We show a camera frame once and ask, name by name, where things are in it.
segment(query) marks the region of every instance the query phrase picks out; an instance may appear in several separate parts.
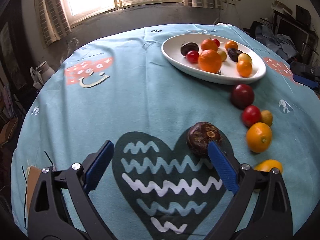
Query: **white bag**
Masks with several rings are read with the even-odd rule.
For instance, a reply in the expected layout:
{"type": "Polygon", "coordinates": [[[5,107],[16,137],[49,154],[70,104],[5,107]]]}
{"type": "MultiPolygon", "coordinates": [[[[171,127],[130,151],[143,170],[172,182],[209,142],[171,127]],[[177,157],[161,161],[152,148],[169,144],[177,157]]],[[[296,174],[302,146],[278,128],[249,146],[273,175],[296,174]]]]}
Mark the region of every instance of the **white bag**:
{"type": "Polygon", "coordinates": [[[33,86],[36,89],[41,90],[43,85],[49,80],[49,78],[51,78],[54,73],[54,70],[46,61],[42,62],[38,67],[36,67],[36,70],[34,70],[34,68],[30,68],[30,74],[34,81],[33,86]]]}

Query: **cardboard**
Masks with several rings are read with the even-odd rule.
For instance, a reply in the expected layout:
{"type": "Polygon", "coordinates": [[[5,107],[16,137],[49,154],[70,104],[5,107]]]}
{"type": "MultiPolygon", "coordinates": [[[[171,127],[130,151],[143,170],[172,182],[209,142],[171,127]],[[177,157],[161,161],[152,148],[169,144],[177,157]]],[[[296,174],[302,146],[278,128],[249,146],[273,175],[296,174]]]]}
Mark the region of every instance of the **cardboard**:
{"type": "Polygon", "coordinates": [[[41,169],[34,166],[30,166],[30,171],[28,176],[27,201],[26,201],[28,214],[29,214],[29,208],[30,208],[33,192],[35,190],[40,174],[41,174],[41,169]]]}

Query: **clothes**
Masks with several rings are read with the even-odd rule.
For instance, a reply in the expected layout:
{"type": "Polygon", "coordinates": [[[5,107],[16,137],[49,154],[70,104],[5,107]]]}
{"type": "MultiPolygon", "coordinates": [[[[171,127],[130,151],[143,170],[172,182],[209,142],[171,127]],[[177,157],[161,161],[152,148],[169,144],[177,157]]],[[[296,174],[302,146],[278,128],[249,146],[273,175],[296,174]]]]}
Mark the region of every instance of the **clothes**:
{"type": "Polygon", "coordinates": [[[264,25],[257,26],[256,39],[278,54],[285,61],[295,57],[298,53],[289,36],[283,34],[277,34],[277,36],[274,36],[272,31],[264,25]]]}
{"type": "MultiPolygon", "coordinates": [[[[115,236],[203,239],[233,196],[212,166],[186,147],[188,128],[206,121],[228,137],[240,163],[253,167],[276,159],[283,164],[297,231],[320,197],[320,101],[293,82],[283,62],[230,25],[146,27],[79,48],[47,81],[25,117],[11,170],[16,223],[26,232],[22,165],[49,166],[46,151],[57,170],[67,169],[108,139],[115,155],[89,197],[115,236]],[[274,117],[273,142],[266,152],[250,153],[242,111],[229,101],[231,86],[184,74],[161,54],[166,39],[185,33],[235,40],[265,60],[266,75],[252,87],[254,104],[274,117]]],[[[239,228],[247,225],[257,196],[252,195],[239,228]]],[[[65,198],[74,224],[82,228],[67,193],[65,198]]]]}

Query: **red cherry tomato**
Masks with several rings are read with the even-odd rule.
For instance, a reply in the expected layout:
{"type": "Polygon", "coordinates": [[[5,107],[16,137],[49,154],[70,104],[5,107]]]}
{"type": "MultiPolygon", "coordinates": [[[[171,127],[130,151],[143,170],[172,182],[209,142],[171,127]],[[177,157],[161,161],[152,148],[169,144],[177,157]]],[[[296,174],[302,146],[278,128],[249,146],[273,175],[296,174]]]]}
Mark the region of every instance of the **red cherry tomato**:
{"type": "Polygon", "coordinates": [[[251,127],[255,123],[260,122],[261,112],[256,106],[247,106],[243,110],[241,118],[245,126],[251,127]]]}
{"type": "Polygon", "coordinates": [[[213,39],[214,43],[217,44],[218,47],[220,47],[220,41],[218,41],[217,39],[213,39]]]}
{"type": "Polygon", "coordinates": [[[191,64],[197,64],[198,58],[199,58],[199,52],[196,50],[189,51],[186,55],[186,58],[191,64]]]}

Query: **blue gripper pad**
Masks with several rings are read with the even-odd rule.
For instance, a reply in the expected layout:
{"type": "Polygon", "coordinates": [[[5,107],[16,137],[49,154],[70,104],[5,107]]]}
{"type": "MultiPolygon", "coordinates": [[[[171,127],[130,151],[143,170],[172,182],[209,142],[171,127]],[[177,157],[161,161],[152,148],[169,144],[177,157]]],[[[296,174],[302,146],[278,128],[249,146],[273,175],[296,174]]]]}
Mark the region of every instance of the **blue gripper pad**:
{"type": "Polygon", "coordinates": [[[208,144],[208,156],[220,178],[222,179],[223,185],[227,190],[230,190],[233,194],[236,194],[239,189],[239,185],[237,183],[237,174],[231,167],[227,158],[221,152],[218,145],[213,141],[208,144]]]}
{"type": "Polygon", "coordinates": [[[85,177],[84,191],[88,194],[90,191],[95,190],[98,186],[101,177],[106,171],[114,152],[114,146],[111,141],[103,145],[98,151],[98,156],[95,158],[90,168],[88,169],[85,177]]]}

